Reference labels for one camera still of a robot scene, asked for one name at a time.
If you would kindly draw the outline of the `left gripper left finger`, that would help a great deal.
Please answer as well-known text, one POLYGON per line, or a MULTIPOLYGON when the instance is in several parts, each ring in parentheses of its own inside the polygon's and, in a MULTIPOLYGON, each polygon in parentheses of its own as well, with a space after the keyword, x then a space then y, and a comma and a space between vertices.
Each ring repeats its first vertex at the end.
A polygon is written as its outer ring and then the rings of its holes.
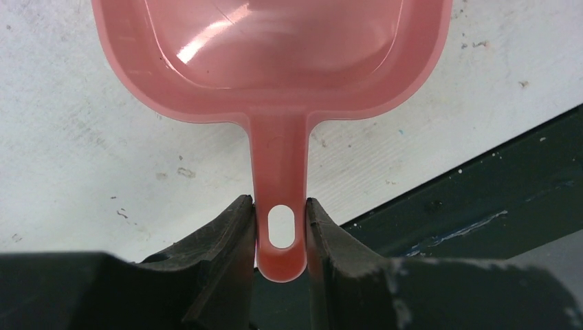
POLYGON ((255 211, 237 197, 142 262, 106 252, 1 255, 2 329, 247 329, 255 211))

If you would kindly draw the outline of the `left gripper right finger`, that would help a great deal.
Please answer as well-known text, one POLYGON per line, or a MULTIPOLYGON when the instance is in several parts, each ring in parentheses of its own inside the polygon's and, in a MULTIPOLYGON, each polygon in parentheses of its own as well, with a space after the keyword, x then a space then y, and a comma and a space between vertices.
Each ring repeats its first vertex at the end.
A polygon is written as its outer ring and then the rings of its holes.
POLYGON ((581 329, 550 272, 500 260, 385 258, 306 202, 313 329, 581 329))

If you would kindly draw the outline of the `pink dustpan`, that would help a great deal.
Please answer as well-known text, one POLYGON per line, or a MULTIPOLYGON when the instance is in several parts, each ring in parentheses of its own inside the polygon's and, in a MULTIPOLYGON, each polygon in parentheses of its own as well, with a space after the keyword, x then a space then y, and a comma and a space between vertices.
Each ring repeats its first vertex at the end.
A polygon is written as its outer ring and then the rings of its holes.
POLYGON ((119 81, 158 114, 231 122, 250 141, 256 262, 286 283, 307 266, 309 136, 386 113, 427 81, 451 1, 92 1, 119 81))

